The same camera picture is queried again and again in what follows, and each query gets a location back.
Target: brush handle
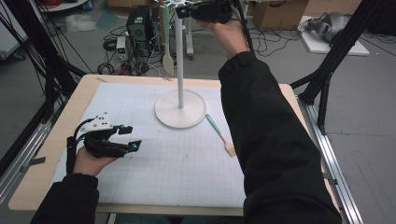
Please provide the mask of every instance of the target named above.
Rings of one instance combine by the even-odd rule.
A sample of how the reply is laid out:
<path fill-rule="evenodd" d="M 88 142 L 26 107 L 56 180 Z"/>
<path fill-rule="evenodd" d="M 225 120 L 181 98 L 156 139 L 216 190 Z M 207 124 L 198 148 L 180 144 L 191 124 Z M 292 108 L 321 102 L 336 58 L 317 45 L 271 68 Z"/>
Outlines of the brush handle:
<path fill-rule="evenodd" d="M 163 5 L 163 32 L 165 44 L 169 45 L 169 9 L 167 5 Z"/>
<path fill-rule="evenodd" d="M 163 6 L 163 0 L 158 0 L 159 6 Z M 165 44 L 165 33 L 163 32 L 163 7 L 158 7 L 160 13 L 160 30 L 161 30 L 161 41 Z"/>
<path fill-rule="evenodd" d="M 218 127 L 218 125 L 216 125 L 215 121 L 212 119 L 212 117 L 210 117 L 210 115 L 206 114 L 205 115 L 207 120 L 209 120 L 209 123 L 212 125 L 212 127 L 216 130 L 216 132 L 221 136 L 221 131 Z"/>

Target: aluminum frame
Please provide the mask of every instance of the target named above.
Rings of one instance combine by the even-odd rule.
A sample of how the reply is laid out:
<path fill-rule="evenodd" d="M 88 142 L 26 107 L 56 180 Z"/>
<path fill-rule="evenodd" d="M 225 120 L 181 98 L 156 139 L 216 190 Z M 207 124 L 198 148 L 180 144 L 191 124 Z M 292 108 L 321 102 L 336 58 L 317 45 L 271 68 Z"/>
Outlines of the aluminum frame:
<path fill-rule="evenodd" d="M 349 224 L 363 224 L 361 214 L 357 205 L 355 204 L 355 201 L 353 200 L 343 172 L 332 150 L 330 140 L 327 135 L 323 135 L 321 133 L 320 128 L 317 125 L 318 111 L 313 105 L 304 104 L 304 109 L 311 123 L 312 131 L 315 134 L 316 140 L 318 141 L 318 147 L 321 151 L 322 159 L 326 164 L 326 168 L 328 169 L 332 179 L 337 181 L 337 184 L 333 185 L 333 187 L 336 189 L 338 201 L 342 205 L 342 208 L 340 208 L 341 212 L 344 212 Z"/>
<path fill-rule="evenodd" d="M 27 171 L 26 168 L 30 166 L 30 161 L 44 143 L 50 133 L 50 129 L 49 124 L 39 124 L 17 158 L 8 166 L 5 174 L 0 179 L 0 204 L 8 196 L 19 177 Z"/>

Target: graph paper mat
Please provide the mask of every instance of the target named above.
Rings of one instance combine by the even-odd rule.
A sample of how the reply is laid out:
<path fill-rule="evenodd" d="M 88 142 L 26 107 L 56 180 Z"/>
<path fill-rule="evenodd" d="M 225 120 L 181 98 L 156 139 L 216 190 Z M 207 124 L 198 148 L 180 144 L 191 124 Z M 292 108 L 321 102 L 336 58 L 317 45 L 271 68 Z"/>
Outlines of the graph paper mat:
<path fill-rule="evenodd" d="M 244 176 L 219 135 L 204 119 L 187 130 L 161 124 L 154 106 L 176 87 L 101 83 L 81 121 L 105 112 L 115 125 L 134 127 L 112 142 L 142 140 L 139 151 L 109 164 L 98 176 L 100 203 L 242 207 Z M 189 88 L 206 102 L 207 113 L 231 140 L 221 109 L 220 90 Z M 66 151 L 53 182 L 65 176 Z"/>

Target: lamp base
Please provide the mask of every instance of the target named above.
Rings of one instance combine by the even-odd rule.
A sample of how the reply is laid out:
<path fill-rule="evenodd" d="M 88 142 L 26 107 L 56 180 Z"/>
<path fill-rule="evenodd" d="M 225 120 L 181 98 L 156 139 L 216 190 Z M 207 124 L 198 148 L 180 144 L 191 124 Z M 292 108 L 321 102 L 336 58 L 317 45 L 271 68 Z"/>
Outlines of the lamp base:
<path fill-rule="evenodd" d="M 183 91 L 184 106 L 179 107 L 178 91 L 162 95 L 155 104 L 157 118 L 166 126 L 187 129 L 199 124 L 206 114 L 204 99 L 194 91 Z"/>

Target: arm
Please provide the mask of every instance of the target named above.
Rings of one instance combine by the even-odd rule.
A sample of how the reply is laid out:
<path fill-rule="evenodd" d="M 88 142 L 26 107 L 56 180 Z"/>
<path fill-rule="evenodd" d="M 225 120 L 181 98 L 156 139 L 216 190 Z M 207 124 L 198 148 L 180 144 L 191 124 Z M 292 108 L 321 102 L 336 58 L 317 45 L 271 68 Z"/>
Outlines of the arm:
<path fill-rule="evenodd" d="M 85 147 L 78 151 L 74 172 L 54 183 L 31 223 L 94 223 L 99 200 L 95 177 L 115 158 L 95 158 Z"/>
<path fill-rule="evenodd" d="M 219 70 L 221 101 L 245 175 L 246 223 L 341 223 L 320 154 L 266 63 L 247 52 L 237 21 L 198 22 L 231 59 Z"/>

